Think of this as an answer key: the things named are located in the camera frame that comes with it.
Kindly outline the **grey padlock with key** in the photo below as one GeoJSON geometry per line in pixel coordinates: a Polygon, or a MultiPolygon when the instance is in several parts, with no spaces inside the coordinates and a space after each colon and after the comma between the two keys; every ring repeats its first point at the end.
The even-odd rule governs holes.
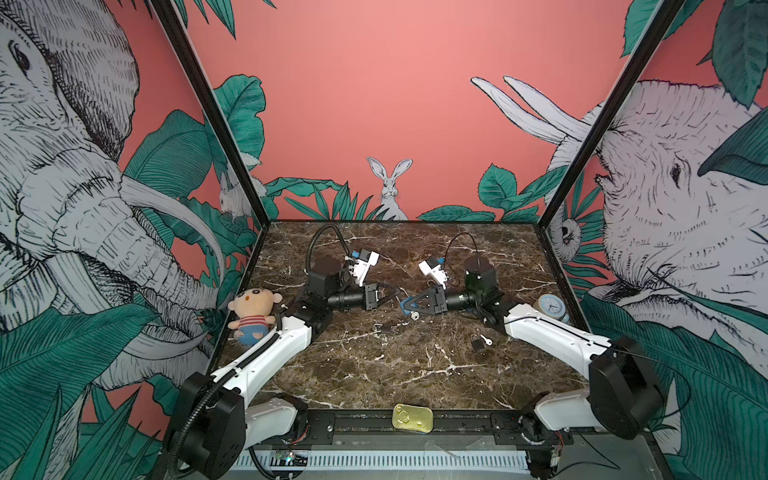
{"type": "Polygon", "coordinates": [[[395,330],[395,326],[391,323],[375,324],[374,332],[377,334],[391,335],[395,330]]]}

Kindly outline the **black padlock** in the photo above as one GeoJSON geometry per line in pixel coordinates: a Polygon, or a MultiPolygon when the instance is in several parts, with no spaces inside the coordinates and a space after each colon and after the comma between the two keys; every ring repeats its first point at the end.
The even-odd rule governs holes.
{"type": "Polygon", "coordinates": [[[485,351],[493,345],[493,341],[483,335],[473,335],[470,343],[475,352],[485,351]]]}

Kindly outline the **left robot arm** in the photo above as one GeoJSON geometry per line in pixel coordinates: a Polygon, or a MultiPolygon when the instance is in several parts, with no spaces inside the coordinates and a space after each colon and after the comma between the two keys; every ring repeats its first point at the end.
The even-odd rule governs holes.
{"type": "Polygon", "coordinates": [[[335,311],[374,310],[385,303],[365,278],[378,253],[362,250],[342,266],[322,260],[308,269],[297,296],[278,311],[276,326],[235,360],[183,383],[162,447],[164,478],[200,473],[219,479],[241,453],[265,440],[295,444],[310,430],[306,404],[290,395],[254,405],[254,397],[330,324],[335,311]]]}

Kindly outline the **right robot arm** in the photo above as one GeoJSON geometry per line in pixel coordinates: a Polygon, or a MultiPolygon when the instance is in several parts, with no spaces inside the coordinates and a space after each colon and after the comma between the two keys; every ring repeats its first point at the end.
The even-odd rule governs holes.
{"type": "Polygon", "coordinates": [[[582,389],[543,392],[521,410],[518,424],[529,443],[541,444],[571,428],[601,428],[631,440],[665,403],[652,361],[637,342],[580,330],[503,292],[486,258],[466,261],[461,288],[448,285],[443,265],[435,258],[422,262],[420,269],[435,283],[402,302],[407,315],[472,313],[487,327],[546,352],[587,380],[582,389]]]}

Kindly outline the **small round clock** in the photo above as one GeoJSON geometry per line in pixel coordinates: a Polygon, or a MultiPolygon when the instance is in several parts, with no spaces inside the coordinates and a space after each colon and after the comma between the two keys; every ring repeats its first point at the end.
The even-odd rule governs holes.
{"type": "Polygon", "coordinates": [[[533,307],[555,320],[564,324],[570,323],[570,316],[565,302],[554,294],[543,294],[533,304],[533,307]]]}

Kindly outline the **gold tin can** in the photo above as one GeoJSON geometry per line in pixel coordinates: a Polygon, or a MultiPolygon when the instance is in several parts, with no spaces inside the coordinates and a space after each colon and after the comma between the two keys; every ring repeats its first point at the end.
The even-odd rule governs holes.
{"type": "Polygon", "coordinates": [[[427,407],[396,404],[391,421],[396,430],[428,434],[434,428],[434,413],[427,407]]]}

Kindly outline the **plush doll toy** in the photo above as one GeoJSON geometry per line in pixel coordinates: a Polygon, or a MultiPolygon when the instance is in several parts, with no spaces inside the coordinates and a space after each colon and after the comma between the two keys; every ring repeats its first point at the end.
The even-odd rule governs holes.
{"type": "Polygon", "coordinates": [[[247,289],[228,303],[228,309],[236,319],[228,323],[234,338],[245,346],[260,342],[276,323],[273,308],[280,304],[283,296],[263,288],[247,289]]]}

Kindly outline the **white perforated rail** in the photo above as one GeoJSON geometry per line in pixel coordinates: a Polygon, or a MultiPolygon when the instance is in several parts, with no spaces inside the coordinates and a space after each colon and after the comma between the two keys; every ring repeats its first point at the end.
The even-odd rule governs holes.
{"type": "Polygon", "coordinates": [[[333,451],[258,450],[256,457],[273,472],[288,471],[487,471],[527,473],[523,451],[333,451]]]}

